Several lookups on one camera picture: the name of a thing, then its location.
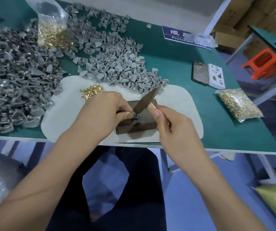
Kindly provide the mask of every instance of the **wooden block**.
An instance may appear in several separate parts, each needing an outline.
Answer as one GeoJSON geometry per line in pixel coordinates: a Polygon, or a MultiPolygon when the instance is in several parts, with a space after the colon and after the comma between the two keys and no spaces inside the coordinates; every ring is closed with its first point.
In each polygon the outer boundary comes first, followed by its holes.
{"type": "MultiPolygon", "coordinates": [[[[134,108],[135,105],[138,103],[138,100],[128,101],[130,107],[134,108]]],[[[157,128],[157,123],[151,113],[145,109],[140,113],[139,119],[127,119],[121,121],[118,126],[116,127],[117,135],[125,134],[125,133],[132,133],[132,132],[139,132],[139,131],[146,131],[146,130],[153,130],[157,128]]]]}

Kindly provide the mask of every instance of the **green workbench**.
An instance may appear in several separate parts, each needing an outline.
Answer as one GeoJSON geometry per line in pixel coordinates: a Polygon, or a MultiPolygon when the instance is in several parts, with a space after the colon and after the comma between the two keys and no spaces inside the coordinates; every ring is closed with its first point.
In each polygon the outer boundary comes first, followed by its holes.
{"type": "MultiPolygon", "coordinates": [[[[0,0],[0,16],[5,19],[0,28],[9,26],[22,28],[22,21],[28,22],[36,13],[24,0],[0,0]]],[[[255,118],[239,123],[214,94],[215,89],[191,80],[192,63],[214,64],[222,67],[227,89],[240,88],[233,75],[222,62],[217,51],[165,40],[161,26],[131,19],[122,37],[132,37],[143,44],[140,56],[146,60],[146,68],[158,68],[158,75],[169,79],[170,84],[185,88],[192,96],[204,127],[202,142],[208,151],[234,151],[243,153],[276,154],[276,141],[261,119],[255,118]]],[[[77,75],[77,65],[65,56],[60,59],[63,69],[77,75]]],[[[16,126],[8,134],[0,134],[2,140],[47,142],[41,128],[16,126]]],[[[136,147],[161,147],[160,143],[117,144],[136,147]]]]}

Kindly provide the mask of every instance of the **blue sign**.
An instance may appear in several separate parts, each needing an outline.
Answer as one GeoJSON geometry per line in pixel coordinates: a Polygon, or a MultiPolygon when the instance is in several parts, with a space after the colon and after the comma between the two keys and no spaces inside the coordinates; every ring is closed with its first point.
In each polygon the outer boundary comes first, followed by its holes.
{"type": "Polygon", "coordinates": [[[188,44],[188,45],[202,47],[205,49],[212,49],[211,47],[205,47],[196,42],[185,40],[184,37],[186,35],[192,34],[191,32],[186,32],[186,31],[174,29],[171,27],[165,27],[165,26],[162,26],[162,28],[163,28],[163,35],[164,35],[165,39],[167,39],[167,40],[173,40],[173,41],[181,42],[181,43],[188,44]]]}

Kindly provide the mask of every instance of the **white card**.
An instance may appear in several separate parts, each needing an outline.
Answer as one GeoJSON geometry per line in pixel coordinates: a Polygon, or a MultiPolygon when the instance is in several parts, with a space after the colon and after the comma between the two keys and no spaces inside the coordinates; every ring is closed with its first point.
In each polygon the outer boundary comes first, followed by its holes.
{"type": "Polygon", "coordinates": [[[208,77],[209,77],[209,85],[217,88],[219,90],[223,90],[226,88],[224,75],[222,73],[222,68],[215,66],[213,64],[208,65],[208,77]]]}

